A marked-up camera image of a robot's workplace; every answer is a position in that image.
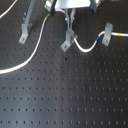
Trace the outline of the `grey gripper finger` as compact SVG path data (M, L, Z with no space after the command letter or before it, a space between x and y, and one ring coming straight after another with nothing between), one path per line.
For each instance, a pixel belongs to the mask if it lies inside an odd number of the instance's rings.
M65 16L66 16L66 22L67 22L67 30L69 31L70 29L72 30L72 24L74 21L74 16L76 13L76 9L73 8L71 13L68 13L69 9L65 9Z

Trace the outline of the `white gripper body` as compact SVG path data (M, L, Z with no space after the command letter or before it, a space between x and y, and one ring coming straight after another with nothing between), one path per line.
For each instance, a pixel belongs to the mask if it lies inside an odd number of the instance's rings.
M82 8L89 7L90 4L90 0L57 0L55 9Z

